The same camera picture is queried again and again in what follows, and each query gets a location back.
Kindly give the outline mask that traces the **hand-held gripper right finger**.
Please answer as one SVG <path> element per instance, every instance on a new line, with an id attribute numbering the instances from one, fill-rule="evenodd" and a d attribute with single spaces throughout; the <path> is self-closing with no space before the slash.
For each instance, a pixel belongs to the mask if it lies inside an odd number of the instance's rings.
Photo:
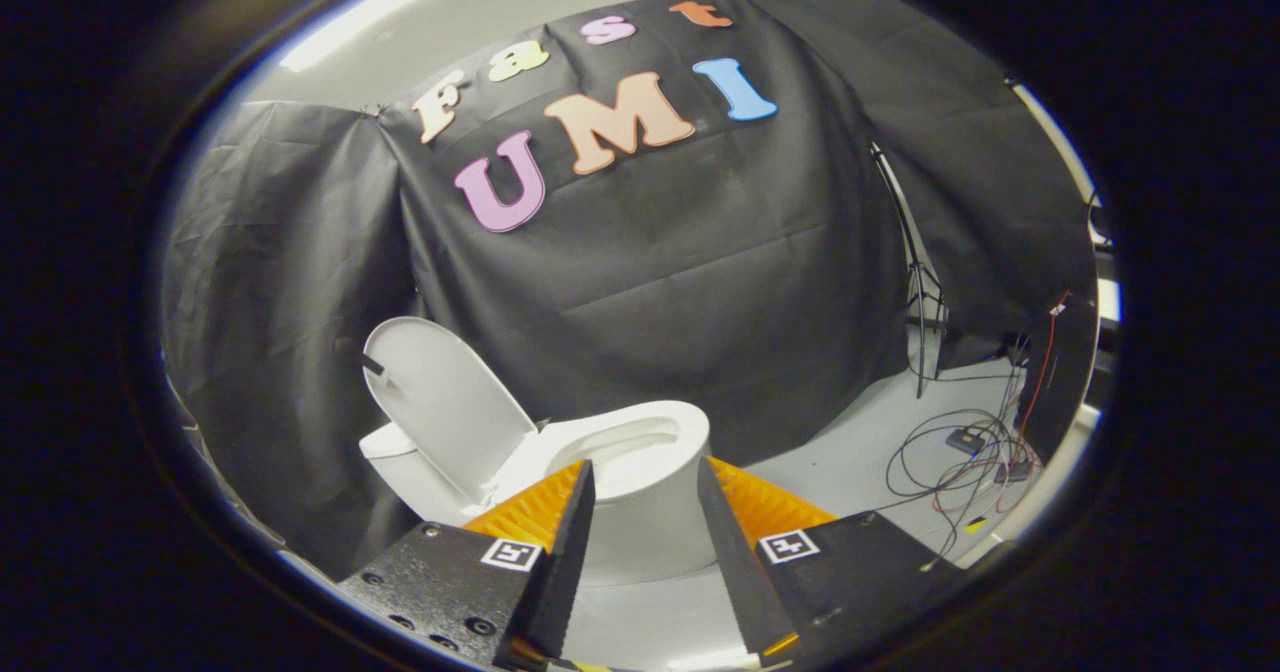
<path id="1" fill-rule="evenodd" d="M 868 657 L 966 576 L 878 512 L 835 517 L 714 457 L 700 462 L 698 498 L 739 632 L 763 666 Z"/>

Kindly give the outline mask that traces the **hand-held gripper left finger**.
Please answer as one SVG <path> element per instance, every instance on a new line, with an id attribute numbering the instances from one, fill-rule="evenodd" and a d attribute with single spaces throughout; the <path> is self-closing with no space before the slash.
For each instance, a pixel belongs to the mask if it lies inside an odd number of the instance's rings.
<path id="1" fill-rule="evenodd" d="M 594 506 L 594 466 L 573 462 L 467 524 L 420 524 L 339 588 L 430 652 L 543 671 L 563 650 Z"/>

